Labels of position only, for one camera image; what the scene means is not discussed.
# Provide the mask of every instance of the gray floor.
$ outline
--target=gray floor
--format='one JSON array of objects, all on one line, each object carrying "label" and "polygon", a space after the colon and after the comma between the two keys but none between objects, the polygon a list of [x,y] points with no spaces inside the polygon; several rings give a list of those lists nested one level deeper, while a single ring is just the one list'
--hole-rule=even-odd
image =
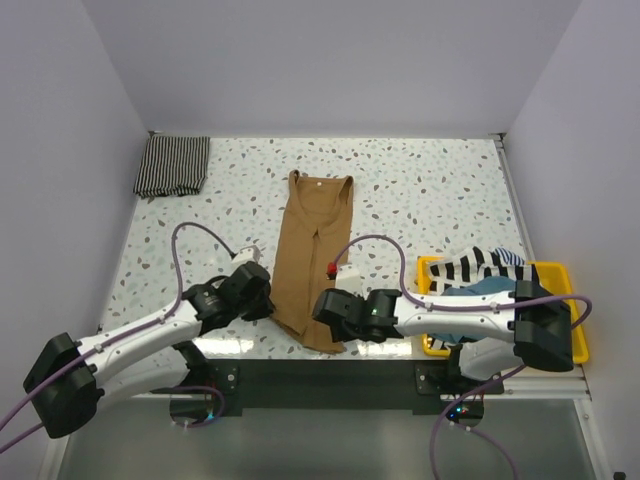
[{"label": "gray floor", "polygon": [[[593,479],[571,401],[494,401],[480,427],[507,447],[522,479]],[[210,427],[172,426],[168,400],[133,399],[69,442],[60,479],[430,479],[436,417],[404,411],[247,410]],[[444,427],[442,478],[511,479],[484,440]]]}]

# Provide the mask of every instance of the yellow laundry basket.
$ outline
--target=yellow laundry basket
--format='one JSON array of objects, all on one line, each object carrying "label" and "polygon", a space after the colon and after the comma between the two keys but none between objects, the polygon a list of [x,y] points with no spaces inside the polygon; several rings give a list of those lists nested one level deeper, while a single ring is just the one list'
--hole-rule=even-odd
[{"label": "yellow laundry basket", "polygon": [[[429,293],[429,285],[431,279],[427,274],[427,267],[430,262],[441,260],[442,257],[419,257],[418,258],[418,292],[421,294]],[[540,284],[549,292],[554,295],[565,295],[573,293],[571,288],[571,282],[569,281],[569,274],[567,269],[561,263],[553,262],[531,262],[535,265],[538,271],[538,277],[540,278]],[[575,300],[567,301],[569,308],[571,309],[571,321],[575,322],[578,317],[578,307]],[[573,363],[580,364],[589,360],[589,349],[587,348],[587,340],[584,336],[584,330],[582,325],[575,328],[571,334],[573,344]],[[424,353],[436,357],[448,357],[449,349],[437,350],[432,349],[434,339],[429,335],[422,336],[422,348]]]}]

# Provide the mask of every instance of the zebra print cloth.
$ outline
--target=zebra print cloth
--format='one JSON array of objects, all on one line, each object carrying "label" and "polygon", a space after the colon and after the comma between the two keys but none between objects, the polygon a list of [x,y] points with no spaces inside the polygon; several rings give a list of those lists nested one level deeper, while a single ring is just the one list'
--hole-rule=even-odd
[{"label": "zebra print cloth", "polygon": [[529,280],[539,283],[538,272],[533,265],[507,265],[500,254],[470,247],[458,255],[429,264],[427,269],[431,284],[429,292],[442,294],[447,288],[463,288],[475,285],[486,277],[508,277],[512,280]]},{"label": "zebra print cloth", "polygon": [[133,192],[141,198],[200,193],[207,179],[210,143],[210,137],[152,136]]}]

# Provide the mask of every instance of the red object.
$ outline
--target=red object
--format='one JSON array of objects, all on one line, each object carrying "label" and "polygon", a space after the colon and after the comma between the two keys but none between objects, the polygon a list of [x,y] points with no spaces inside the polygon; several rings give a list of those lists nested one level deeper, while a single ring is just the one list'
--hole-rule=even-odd
[{"label": "red object", "polygon": [[329,277],[330,280],[335,280],[337,275],[338,275],[338,266],[335,263],[331,262],[327,266],[327,277]]}]

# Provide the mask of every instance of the speckled tabletop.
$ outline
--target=speckled tabletop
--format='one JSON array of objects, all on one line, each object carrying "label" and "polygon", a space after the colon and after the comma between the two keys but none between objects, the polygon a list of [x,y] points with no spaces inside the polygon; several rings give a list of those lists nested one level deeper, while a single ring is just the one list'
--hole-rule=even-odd
[{"label": "speckled tabletop", "polygon": [[[257,245],[273,269],[287,175],[354,177],[352,238],[387,233],[405,249],[408,285],[419,255],[447,255],[469,245],[503,246],[524,256],[513,207],[492,140],[419,139],[213,139],[208,178],[200,195],[139,200],[101,326],[110,330],[148,315],[176,292],[170,234],[192,220],[216,231],[234,250]],[[219,272],[230,261],[199,230],[179,234],[187,286]],[[352,248],[350,261],[364,287],[396,288],[396,251],[384,242]],[[208,357],[390,359],[422,356],[417,339],[383,344],[360,341],[327,355],[301,347],[271,320],[242,322],[196,341]]]}]

